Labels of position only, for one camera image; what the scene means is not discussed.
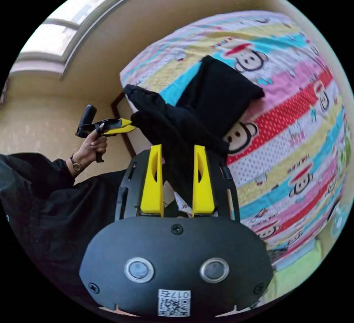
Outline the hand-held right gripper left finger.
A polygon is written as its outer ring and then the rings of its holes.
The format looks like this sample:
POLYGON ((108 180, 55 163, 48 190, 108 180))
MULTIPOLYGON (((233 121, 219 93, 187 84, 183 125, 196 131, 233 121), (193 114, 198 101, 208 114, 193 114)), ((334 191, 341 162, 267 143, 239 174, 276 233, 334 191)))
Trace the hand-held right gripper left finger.
POLYGON ((149 151, 140 210, 143 215, 164 214, 161 145, 153 145, 149 151))

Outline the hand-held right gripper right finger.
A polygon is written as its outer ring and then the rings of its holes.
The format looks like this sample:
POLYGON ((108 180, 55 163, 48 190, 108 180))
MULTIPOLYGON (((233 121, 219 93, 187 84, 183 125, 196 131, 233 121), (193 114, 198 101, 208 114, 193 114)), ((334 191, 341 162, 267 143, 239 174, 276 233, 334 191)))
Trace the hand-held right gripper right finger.
POLYGON ((208 158, 204 146, 194 146, 192 215, 211 216, 215 210, 208 158))

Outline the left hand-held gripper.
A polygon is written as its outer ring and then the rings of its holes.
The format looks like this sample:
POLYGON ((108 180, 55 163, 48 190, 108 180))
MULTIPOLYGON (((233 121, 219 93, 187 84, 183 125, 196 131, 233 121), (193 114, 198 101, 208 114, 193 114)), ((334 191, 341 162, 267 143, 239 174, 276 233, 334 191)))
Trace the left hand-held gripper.
POLYGON ((123 118, 110 118, 95 123, 88 118, 83 118, 75 133, 75 136, 83 139, 82 145, 75 153, 75 162, 104 162, 103 154, 106 152, 107 138, 130 133, 135 129, 136 127, 131 126, 130 120, 123 118))

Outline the person's left hand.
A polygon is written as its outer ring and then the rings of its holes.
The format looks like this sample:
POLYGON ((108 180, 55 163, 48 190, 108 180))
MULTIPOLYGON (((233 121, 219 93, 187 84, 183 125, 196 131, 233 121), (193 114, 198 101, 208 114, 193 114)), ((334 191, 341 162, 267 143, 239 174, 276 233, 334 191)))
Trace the person's left hand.
POLYGON ((86 168, 96 161, 97 154, 103 155, 106 148, 107 138, 94 130, 84 139, 78 151, 73 154, 73 161, 80 164, 82 168, 86 168))

